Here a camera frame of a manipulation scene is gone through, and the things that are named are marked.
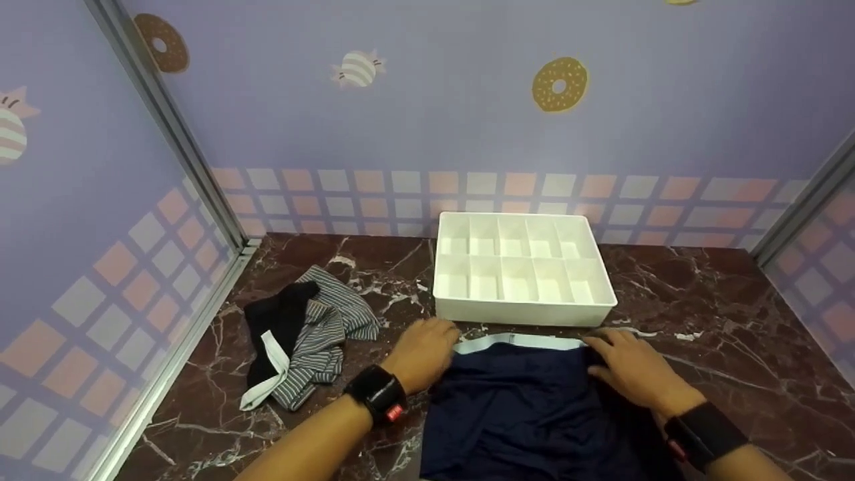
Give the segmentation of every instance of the hand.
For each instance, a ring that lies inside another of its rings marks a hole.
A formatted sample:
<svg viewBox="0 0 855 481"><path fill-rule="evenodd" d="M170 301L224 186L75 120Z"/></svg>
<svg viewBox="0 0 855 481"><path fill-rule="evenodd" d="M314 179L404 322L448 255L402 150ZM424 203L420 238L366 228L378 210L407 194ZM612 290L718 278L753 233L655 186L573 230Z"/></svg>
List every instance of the hand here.
<svg viewBox="0 0 855 481"><path fill-rule="evenodd" d="M451 321L437 318L415 321L380 367L398 378L407 395L423 391L448 369L451 348L459 336Z"/></svg>
<svg viewBox="0 0 855 481"><path fill-rule="evenodd" d="M669 419L706 401L647 341L625 330L601 332L609 342L599 337L582 340L603 356L608 367L591 366L588 374L609 384L630 402Z"/></svg>

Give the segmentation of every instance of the dark red marble surface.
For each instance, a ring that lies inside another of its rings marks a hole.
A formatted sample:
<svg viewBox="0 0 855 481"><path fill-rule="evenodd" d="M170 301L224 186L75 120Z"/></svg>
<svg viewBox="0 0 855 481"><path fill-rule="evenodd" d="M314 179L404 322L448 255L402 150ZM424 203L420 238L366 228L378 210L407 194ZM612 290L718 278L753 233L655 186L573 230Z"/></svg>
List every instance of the dark red marble surface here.
<svg viewBox="0 0 855 481"><path fill-rule="evenodd" d="M605 325L636 330L797 480L855 479L855 394L745 251L601 246L618 306ZM272 235L264 239L204 334L120 481L232 479L266 447L334 399L345 381L382 359L412 321L433 311L433 242L412 238ZM374 342L348 341L339 380L298 413L238 409L253 358L241 308L325 266L384 324ZM467 338L558 328L459 324ZM427 398L403 421L372 433L338 479L418 479Z"/></svg>

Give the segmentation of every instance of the black wristband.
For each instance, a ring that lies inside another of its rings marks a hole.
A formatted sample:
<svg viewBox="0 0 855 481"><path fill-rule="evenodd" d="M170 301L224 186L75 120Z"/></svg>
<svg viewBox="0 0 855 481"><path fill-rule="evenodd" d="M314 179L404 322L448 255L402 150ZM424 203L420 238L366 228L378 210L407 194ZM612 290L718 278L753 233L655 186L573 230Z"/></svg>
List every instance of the black wristband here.
<svg viewBox="0 0 855 481"><path fill-rule="evenodd" d="M669 445L698 471L748 444L742 431L711 402L690 409L665 423Z"/></svg>
<svg viewBox="0 0 855 481"><path fill-rule="evenodd" d="M401 382L378 365L370 365L357 374L344 393L368 408L374 426L391 424L407 408L407 394Z"/></svg>

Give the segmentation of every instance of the plastic tray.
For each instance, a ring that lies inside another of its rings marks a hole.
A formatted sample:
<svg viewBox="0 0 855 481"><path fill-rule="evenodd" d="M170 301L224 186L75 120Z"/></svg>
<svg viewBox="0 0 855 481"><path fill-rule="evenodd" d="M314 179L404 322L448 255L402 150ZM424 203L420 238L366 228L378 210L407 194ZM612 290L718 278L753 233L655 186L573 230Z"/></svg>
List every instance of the plastic tray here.
<svg viewBox="0 0 855 481"><path fill-rule="evenodd" d="M457 321L598 326L617 304L582 216L443 212L433 296Z"/></svg>

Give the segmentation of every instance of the lavender wall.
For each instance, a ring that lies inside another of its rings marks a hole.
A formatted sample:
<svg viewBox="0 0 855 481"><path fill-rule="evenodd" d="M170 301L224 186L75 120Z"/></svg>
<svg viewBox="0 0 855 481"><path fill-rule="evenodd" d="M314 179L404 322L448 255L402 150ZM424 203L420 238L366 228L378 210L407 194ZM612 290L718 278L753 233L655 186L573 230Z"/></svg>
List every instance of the lavender wall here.
<svg viewBox="0 0 855 481"><path fill-rule="evenodd" d="M766 271L843 377L855 386L855 180Z"/></svg>
<svg viewBox="0 0 855 481"><path fill-rule="evenodd" d="M81 479L227 249L83 3L4 18L0 478Z"/></svg>
<svg viewBox="0 0 855 481"><path fill-rule="evenodd" d="M855 3L126 4L183 36L189 65L164 79L242 179L222 186L255 235L421 235L445 203L592 211L606 242L750 248L855 126ZM386 73L339 88L330 66L372 49ZM533 79L562 56L587 89L545 113Z"/></svg>

